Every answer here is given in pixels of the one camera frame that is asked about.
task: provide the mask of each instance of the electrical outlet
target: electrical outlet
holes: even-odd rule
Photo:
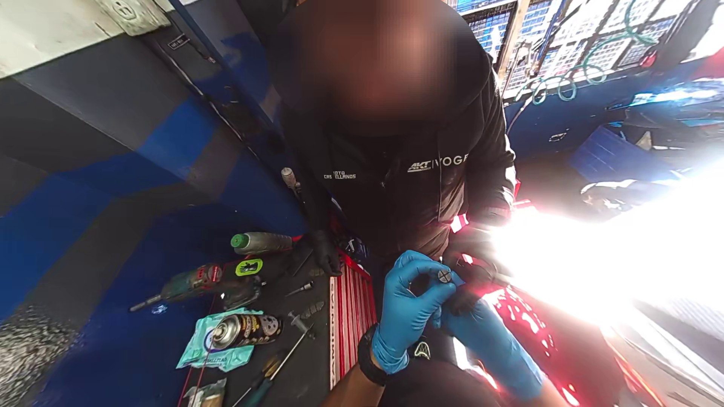
[[[141,35],[171,25],[153,0],[96,0],[128,35]]]

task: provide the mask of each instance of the wristwatch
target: wristwatch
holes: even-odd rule
[[[367,332],[362,335],[359,346],[357,347],[357,365],[360,366],[362,373],[376,385],[385,386],[387,379],[390,377],[384,370],[372,363],[372,355],[370,353],[372,347],[372,337],[377,331],[377,325],[372,325]]]

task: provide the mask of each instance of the light blue rag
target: light blue rag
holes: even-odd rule
[[[239,308],[199,319],[196,321],[196,331],[194,331],[191,340],[188,341],[186,350],[183,351],[181,360],[179,360],[179,363],[176,365],[176,369],[181,369],[189,365],[193,367],[202,367],[205,365],[206,367],[218,367],[223,372],[228,372],[231,369],[249,362],[251,351],[254,350],[253,345],[239,346],[237,348],[230,348],[224,351],[212,351],[209,353],[211,331],[216,328],[219,321],[230,314],[262,314],[262,312]]]

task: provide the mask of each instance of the gloved hand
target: gloved hand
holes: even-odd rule
[[[384,278],[382,318],[372,337],[372,353],[386,373],[397,373],[408,365],[407,348],[420,338],[430,315],[455,292],[453,283],[434,285],[420,297],[408,289],[415,277],[427,273],[437,279],[440,270],[450,269],[408,250]],[[462,283],[459,277],[452,278]]]
[[[326,230],[312,230],[309,232],[314,247],[314,259],[317,264],[330,276],[339,277],[340,255]]]
[[[463,253],[474,257],[475,264],[466,262]],[[446,303],[454,315],[473,310],[475,302],[480,299],[478,292],[492,281],[497,272],[493,258],[490,231],[484,225],[470,224],[450,234],[442,263],[455,270],[466,283]]]
[[[460,316],[443,306],[442,327],[475,352],[485,369],[517,399],[540,396],[545,375],[485,300]]]

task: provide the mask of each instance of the green hose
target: green hose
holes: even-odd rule
[[[541,77],[534,77],[533,79],[529,80],[523,87],[518,91],[518,93],[515,95],[515,101],[519,101],[523,95],[523,91],[527,89],[532,89],[533,94],[531,97],[533,98],[533,104],[539,105],[543,103],[547,96],[547,89],[548,89],[548,82],[551,80],[560,80],[558,82],[558,87],[556,88],[556,93],[558,94],[558,97],[562,101],[572,101],[576,98],[576,95],[578,94],[578,86],[576,85],[576,82],[573,81],[573,73],[578,70],[582,69],[584,71],[584,76],[586,77],[586,82],[588,82],[591,85],[600,85],[607,79],[607,74],[605,71],[598,67],[597,65],[590,64],[589,61],[593,54],[601,49],[604,45],[611,43],[613,41],[620,41],[626,38],[632,38],[635,41],[638,41],[639,43],[642,43],[644,45],[653,46],[658,44],[658,41],[655,38],[647,37],[645,35],[641,35],[639,33],[634,32],[634,28],[631,27],[631,10],[634,7],[634,3],[636,3],[636,0],[631,0],[631,3],[628,4],[628,7],[626,7],[626,12],[623,14],[623,24],[626,27],[625,33],[615,36],[613,38],[609,38],[606,41],[601,41],[600,43],[596,44],[593,48],[591,48],[591,51],[589,51],[588,55],[584,58],[583,62],[580,65],[576,65],[575,67],[570,68],[569,70],[565,71],[562,75],[556,75],[556,76],[550,76],[546,78]],[[589,69],[597,70],[601,73],[601,78],[597,80],[591,79],[589,76]],[[566,96],[563,94],[563,86],[566,83],[571,84],[570,89],[570,95]],[[543,94],[536,99],[537,95],[540,93],[540,90],[543,90]]]

